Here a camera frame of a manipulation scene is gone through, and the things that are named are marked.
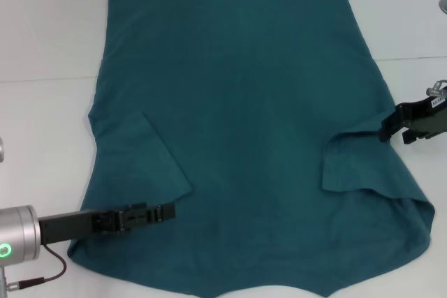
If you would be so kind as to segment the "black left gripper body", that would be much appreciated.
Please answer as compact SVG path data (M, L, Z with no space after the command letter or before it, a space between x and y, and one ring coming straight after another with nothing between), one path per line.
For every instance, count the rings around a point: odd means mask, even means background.
M114 234L158 222L158 209L134 204L118 209L85 210L38 219L42 244Z

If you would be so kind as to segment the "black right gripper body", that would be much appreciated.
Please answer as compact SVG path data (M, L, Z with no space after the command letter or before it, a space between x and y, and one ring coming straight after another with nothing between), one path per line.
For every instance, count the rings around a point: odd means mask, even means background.
M407 114L406 130L435 137L446 132L446 85L434 85L426 91L427 98L415 103L402 103Z

